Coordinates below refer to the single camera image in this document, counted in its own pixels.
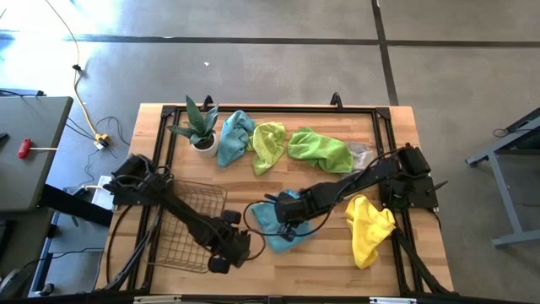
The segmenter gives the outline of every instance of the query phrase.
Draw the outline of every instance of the microfiber cloth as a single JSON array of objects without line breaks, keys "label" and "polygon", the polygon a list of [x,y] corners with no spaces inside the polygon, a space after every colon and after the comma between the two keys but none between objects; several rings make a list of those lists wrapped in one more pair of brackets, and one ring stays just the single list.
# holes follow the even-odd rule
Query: microfiber cloth
[{"label": "microfiber cloth", "polygon": [[[298,194],[294,190],[285,190],[285,193],[288,195],[298,198]],[[278,228],[281,226],[281,223],[278,222],[276,217],[276,211],[273,204],[255,204],[250,208],[253,215],[255,215],[256,221],[261,226],[263,233],[277,233]],[[310,222],[306,221],[298,227],[293,229],[296,231],[296,234],[303,234],[312,231]],[[308,236],[296,236],[293,241],[288,242],[281,236],[264,236],[267,240],[267,243],[270,245],[274,252],[283,252],[294,246],[299,245],[301,242],[314,236],[316,233],[312,233]]]},{"label": "microfiber cloth", "polygon": [[285,126],[280,122],[257,124],[253,135],[250,136],[248,151],[255,151],[253,170],[261,175],[278,162],[285,153]]},{"label": "microfiber cloth", "polygon": [[320,135],[309,127],[293,134],[289,141],[289,156],[307,160],[311,166],[319,165],[330,173],[350,173],[353,170],[353,156],[344,142]]},{"label": "microfiber cloth", "polygon": [[389,209],[377,210],[364,195],[348,202],[345,215],[353,234],[354,262],[364,269],[379,256],[375,248],[396,228],[396,221]]},{"label": "microfiber cloth", "polygon": [[347,143],[347,148],[353,156],[353,171],[351,173],[342,174],[341,178],[362,171],[373,160],[373,152],[366,144]]},{"label": "microfiber cloth", "polygon": [[255,123],[244,111],[236,111],[224,121],[219,137],[218,166],[224,167],[241,157]]}]

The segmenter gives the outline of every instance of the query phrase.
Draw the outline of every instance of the concrete floor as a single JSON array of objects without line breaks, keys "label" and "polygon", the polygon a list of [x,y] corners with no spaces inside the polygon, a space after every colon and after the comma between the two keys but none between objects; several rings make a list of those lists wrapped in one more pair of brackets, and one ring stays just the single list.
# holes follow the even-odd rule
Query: concrete floor
[{"label": "concrete floor", "polygon": [[[370,0],[51,3],[77,34],[360,40],[378,37]],[[532,0],[379,3],[387,39],[540,41],[536,30],[540,26],[540,4]],[[0,30],[25,33],[16,41],[0,40],[0,87],[73,95],[70,67],[75,48],[72,42],[57,39],[66,35],[66,30],[46,3],[37,2],[33,8],[8,3]],[[347,105],[390,104],[382,68],[384,57],[378,46],[136,42],[79,45],[81,65],[87,74],[79,85],[81,97],[95,121],[109,115],[118,117],[125,138],[131,138],[140,103],[182,101],[185,94],[196,100],[212,95],[220,103],[326,104],[332,92],[338,91]],[[540,106],[538,48],[389,46],[388,52],[397,101],[414,109],[422,149],[433,176],[437,181],[450,181],[440,190],[439,199],[445,249],[456,290],[467,296],[539,302],[540,242],[493,248],[491,238],[510,232],[502,200],[489,165],[468,169],[463,162],[496,140],[491,134],[493,129],[504,128]],[[73,107],[70,117],[84,126],[78,106]],[[100,124],[100,131],[114,136],[116,125]],[[113,148],[118,159],[109,154],[91,158],[89,172],[96,178],[109,174],[125,157],[125,144],[115,142]],[[90,141],[66,129],[48,182],[70,187],[87,180],[83,168],[93,150]],[[529,215],[535,213],[537,210],[532,210]],[[94,246],[84,246],[81,239],[84,237],[74,242],[80,247]],[[95,272],[93,266],[89,271]],[[92,279],[86,284],[92,285]],[[69,288],[89,289],[87,285]]]}]

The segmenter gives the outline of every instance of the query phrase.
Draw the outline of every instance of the wire basket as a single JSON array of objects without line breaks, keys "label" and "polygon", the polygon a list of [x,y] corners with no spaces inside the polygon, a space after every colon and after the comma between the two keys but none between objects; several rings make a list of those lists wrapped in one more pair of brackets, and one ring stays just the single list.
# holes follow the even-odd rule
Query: wire basket
[{"label": "wire basket", "polygon": [[[174,191],[190,207],[209,216],[220,216],[227,199],[224,188],[198,182],[175,180]],[[209,258],[210,252],[195,243],[186,224],[164,210],[154,265],[203,274],[208,272]]]}]

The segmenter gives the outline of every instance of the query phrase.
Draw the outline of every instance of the gray metal frame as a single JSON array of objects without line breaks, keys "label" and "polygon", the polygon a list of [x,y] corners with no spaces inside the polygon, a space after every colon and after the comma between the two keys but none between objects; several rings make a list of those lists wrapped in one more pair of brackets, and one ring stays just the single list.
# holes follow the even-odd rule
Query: gray metal frame
[{"label": "gray metal frame", "polygon": [[[521,228],[521,224],[517,217],[516,210],[514,209],[512,197],[510,195],[510,192],[508,191],[507,182],[505,182],[505,177],[502,170],[500,169],[500,163],[498,160],[498,153],[500,150],[511,146],[518,139],[524,138],[532,132],[536,132],[532,130],[537,128],[540,128],[540,117],[532,119],[528,123],[522,125],[520,128],[517,128],[515,132],[501,138],[493,146],[465,160],[469,167],[475,167],[479,162],[489,160],[491,168],[493,169],[493,173],[497,181],[497,186],[499,187],[500,195],[505,204],[506,213],[508,214],[508,218],[510,219],[512,229],[514,231],[514,233],[512,234],[493,239],[492,242],[495,247],[540,240],[540,230],[524,231]],[[506,150],[505,153],[509,154],[511,153],[511,150]]]}]

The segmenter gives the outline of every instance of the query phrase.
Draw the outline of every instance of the yellow cable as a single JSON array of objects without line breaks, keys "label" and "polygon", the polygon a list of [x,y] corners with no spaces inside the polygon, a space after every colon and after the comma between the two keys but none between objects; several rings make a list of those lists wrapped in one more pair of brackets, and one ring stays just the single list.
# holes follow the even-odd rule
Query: yellow cable
[{"label": "yellow cable", "polygon": [[[66,26],[66,29],[69,31],[69,34],[73,38],[73,42],[75,42],[75,47],[77,47],[77,65],[78,65],[79,60],[80,60],[80,52],[78,50],[78,43],[77,43],[77,40],[75,39],[75,35],[71,31],[71,29],[69,29],[69,26],[66,23],[66,21],[64,21],[64,19],[60,16],[60,14],[54,9],[54,7],[51,5],[51,3],[49,3],[49,0],[45,0],[45,2],[47,2],[47,4],[49,4],[49,6],[52,8],[52,11],[58,16],[58,18],[62,21],[62,23],[64,23],[64,25]],[[84,104],[81,101],[81,97],[78,95],[78,91],[77,91],[77,84],[78,84],[77,73],[78,73],[78,71],[75,70],[75,75],[73,76],[73,90],[75,91],[75,95],[77,96],[78,104],[80,105],[81,109],[83,109],[84,118],[86,118],[86,122],[90,126],[90,130],[92,130],[92,133],[94,134],[94,136],[97,139],[97,138],[100,137],[100,135],[95,131],[94,125],[92,124],[92,121],[90,120],[90,116],[88,115],[88,112],[86,111],[86,107],[84,107]]]}]

